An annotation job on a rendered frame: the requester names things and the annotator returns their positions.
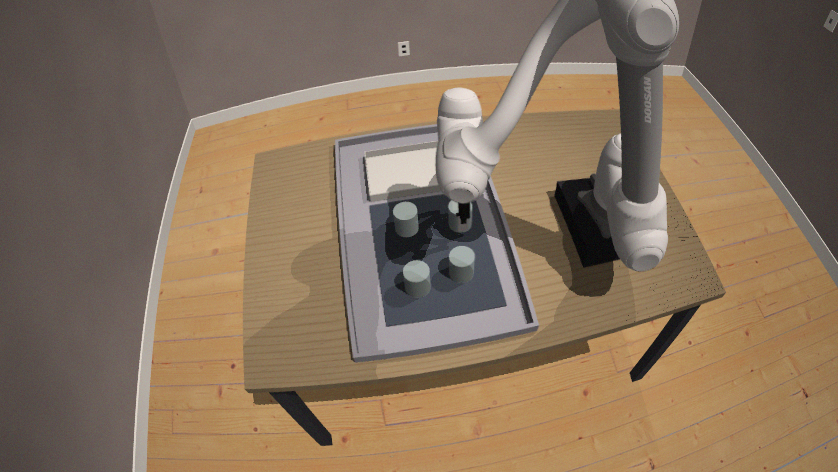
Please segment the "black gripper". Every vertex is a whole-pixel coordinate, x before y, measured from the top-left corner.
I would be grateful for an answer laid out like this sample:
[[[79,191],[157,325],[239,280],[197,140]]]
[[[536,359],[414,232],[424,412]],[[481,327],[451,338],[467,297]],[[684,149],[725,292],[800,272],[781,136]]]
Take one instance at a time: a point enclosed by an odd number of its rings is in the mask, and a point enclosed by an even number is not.
[[[470,218],[470,203],[458,203],[458,232],[468,230],[468,219]]]

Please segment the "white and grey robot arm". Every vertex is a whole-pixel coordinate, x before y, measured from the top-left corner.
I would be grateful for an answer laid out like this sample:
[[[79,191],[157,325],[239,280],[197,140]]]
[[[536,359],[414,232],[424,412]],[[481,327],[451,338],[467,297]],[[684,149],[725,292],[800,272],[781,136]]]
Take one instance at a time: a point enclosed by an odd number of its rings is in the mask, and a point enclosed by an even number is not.
[[[659,176],[663,61],[679,31],[674,0],[558,0],[484,123],[473,91],[452,88],[443,93],[437,117],[436,178],[450,200],[476,201],[499,162],[501,145],[556,52],[600,18],[616,56],[621,133],[602,150],[597,171],[590,175],[594,189],[578,192],[577,198],[601,235],[612,237],[624,265],[647,271],[663,259],[668,244],[667,200]]]

